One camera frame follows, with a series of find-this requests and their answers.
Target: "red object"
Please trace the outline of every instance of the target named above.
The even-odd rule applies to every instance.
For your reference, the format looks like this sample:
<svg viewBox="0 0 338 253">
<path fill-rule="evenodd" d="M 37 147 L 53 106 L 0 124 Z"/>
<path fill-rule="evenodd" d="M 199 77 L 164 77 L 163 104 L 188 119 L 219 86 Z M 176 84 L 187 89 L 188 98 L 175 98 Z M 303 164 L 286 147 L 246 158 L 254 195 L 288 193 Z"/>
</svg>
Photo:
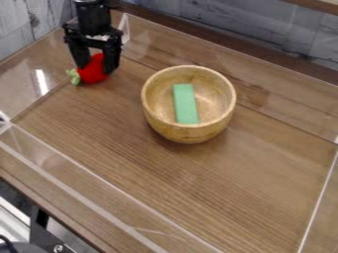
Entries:
<svg viewBox="0 0 338 253">
<path fill-rule="evenodd" d="M 103 53 L 96 53 L 84 68 L 77 68 L 80 81 L 87 84 L 101 82 L 107 79 L 103 72 Z"/>
</svg>

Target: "gray wall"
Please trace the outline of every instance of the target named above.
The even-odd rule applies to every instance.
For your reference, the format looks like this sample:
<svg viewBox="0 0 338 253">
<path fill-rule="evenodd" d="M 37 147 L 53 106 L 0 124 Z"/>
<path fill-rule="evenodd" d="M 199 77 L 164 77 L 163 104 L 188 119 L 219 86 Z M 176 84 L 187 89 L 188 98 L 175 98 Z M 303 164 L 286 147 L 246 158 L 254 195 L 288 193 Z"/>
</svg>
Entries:
<svg viewBox="0 0 338 253">
<path fill-rule="evenodd" d="M 71 0 L 0 0 L 0 60 L 72 18 Z"/>
<path fill-rule="evenodd" d="M 338 69 L 338 17 L 282 0 L 127 0 Z"/>
</svg>

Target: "black cable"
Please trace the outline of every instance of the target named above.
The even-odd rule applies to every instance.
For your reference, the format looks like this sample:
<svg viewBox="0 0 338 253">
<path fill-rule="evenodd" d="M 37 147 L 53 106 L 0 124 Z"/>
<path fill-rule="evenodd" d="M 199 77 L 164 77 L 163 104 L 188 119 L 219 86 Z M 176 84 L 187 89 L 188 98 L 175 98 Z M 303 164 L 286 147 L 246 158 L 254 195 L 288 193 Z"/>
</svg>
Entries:
<svg viewBox="0 0 338 253">
<path fill-rule="evenodd" d="M 14 249 L 12 242 L 8 240 L 8 238 L 2 234 L 0 234 L 0 240 L 5 242 L 10 253 L 18 253 L 17 250 Z"/>
</svg>

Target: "green sponge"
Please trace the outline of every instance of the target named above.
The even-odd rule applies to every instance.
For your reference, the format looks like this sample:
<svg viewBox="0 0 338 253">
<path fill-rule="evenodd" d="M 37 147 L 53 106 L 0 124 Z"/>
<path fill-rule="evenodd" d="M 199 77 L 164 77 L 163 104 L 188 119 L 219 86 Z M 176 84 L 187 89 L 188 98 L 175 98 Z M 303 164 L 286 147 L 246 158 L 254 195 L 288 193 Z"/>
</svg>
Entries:
<svg viewBox="0 0 338 253">
<path fill-rule="evenodd" d="M 175 121 L 179 124 L 197 124 L 197 112 L 195 105 L 193 87 L 191 84 L 173 84 L 172 85 L 173 96 L 173 110 Z"/>
</svg>

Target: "wooden bowl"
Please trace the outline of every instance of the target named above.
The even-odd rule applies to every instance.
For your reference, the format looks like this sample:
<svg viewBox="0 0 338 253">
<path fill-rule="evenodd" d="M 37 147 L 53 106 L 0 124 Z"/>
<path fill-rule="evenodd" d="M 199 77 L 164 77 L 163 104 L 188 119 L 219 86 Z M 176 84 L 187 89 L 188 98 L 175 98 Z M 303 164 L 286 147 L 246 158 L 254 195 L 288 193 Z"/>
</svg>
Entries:
<svg viewBox="0 0 338 253">
<path fill-rule="evenodd" d="M 200 123 L 175 122 L 172 84 L 192 84 Z M 236 93 L 228 79 L 199 66 L 176 66 L 157 72 L 145 82 L 141 92 L 144 113 L 153 130 L 179 143 L 200 143 L 211 139 L 228 125 Z"/>
</svg>

